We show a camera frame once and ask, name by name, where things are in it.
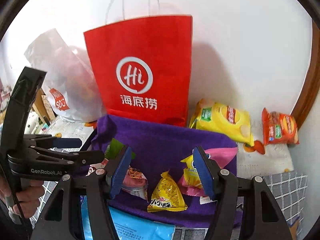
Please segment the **white plastic bag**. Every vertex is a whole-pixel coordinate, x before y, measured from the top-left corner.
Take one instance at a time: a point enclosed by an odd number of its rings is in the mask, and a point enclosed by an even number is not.
[[[82,62],[56,29],[38,36],[24,53],[31,66],[47,71],[43,90],[56,114],[73,122],[105,115],[91,66]]]

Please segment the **hi logo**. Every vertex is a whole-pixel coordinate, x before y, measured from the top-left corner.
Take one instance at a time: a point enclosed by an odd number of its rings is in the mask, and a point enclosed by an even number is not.
[[[139,67],[136,67],[136,66],[132,67],[132,65],[129,64],[127,66],[128,68],[126,70],[126,75],[122,78],[121,69],[126,63],[129,63],[129,62],[138,63],[139,66],[145,69],[145,72],[147,73],[148,76],[147,77],[143,76],[141,72],[142,68],[140,69]],[[137,57],[125,57],[121,59],[117,65],[116,74],[117,74],[119,83],[124,87],[124,89],[134,94],[143,94],[147,92],[151,88],[153,83],[153,75],[152,75],[151,69],[149,68],[147,63],[145,63],[143,60]],[[138,91],[137,89],[134,89],[134,86],[140,85],[141,87],[141,85],[144,85],[144,84],[145,86],[141,90]]]

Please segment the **screw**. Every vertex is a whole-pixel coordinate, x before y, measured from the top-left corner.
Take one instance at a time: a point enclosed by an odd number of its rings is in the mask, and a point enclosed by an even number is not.
[[[259,183],[263,181],[263,179],[260,176],[255,176],[254,180]]]
[[[96,174],[97,175],[102,175],[104,173],[104,169],[97,169]]]
[[[228,176],[230,174],[230,172],[226,169],[223,169],[220,171],[221,175],[224,175],[224,176]]]
[[[70,179],[70,175],[69,174],[66,174],[66,175],[63,175],[62,176],[62,180],[63,181],[67,181],[67,180],[69,180]]]

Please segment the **human hand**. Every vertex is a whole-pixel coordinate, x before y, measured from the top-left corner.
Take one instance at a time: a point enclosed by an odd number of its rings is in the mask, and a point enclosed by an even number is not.
[[[17,192],[16,195],[25,218],[32,217],[37,207],[40,206],[39,198],[44,195],[43,183],[44,182],[40,180],[30,180],[30,187],[21,192]],[[17,205],[13,206],[13,211],[17,215],[20,215]]]
[[[30,180],[30,187],[17,192],[17,198],[25,218],[30,218],[36,212],[37,207],[40,206],[39,197],[44,195],[44,188],[42,187],[43,181]],[[4,197],[9,197],[11,190],[3,178],[0,178],[0,198],[5,203]],[[13,206],[13,212],[20,215],[17,205]]]

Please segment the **pink snack packet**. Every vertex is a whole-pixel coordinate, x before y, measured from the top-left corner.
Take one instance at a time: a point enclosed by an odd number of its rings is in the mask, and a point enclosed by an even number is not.
[[[223,169],[231,160],[236,156],[238,151],[237,147],[234,148],[211,148],[207,149],[204,152],[207,154],[208,158],[215,160],[219,167]],[[196,197],[207,197],[202,188],[194,187],[188,185],[184,175],[178,181],[178,186],[182,194],[188,196]]]
[[[97,169],[104,168],[107,163],[108,159],[105,158],[102,163],[91,164],[87,176]],[[148,180],[144,174],[129,166],[122,183],[122,190],[148,201],[147,189]]]

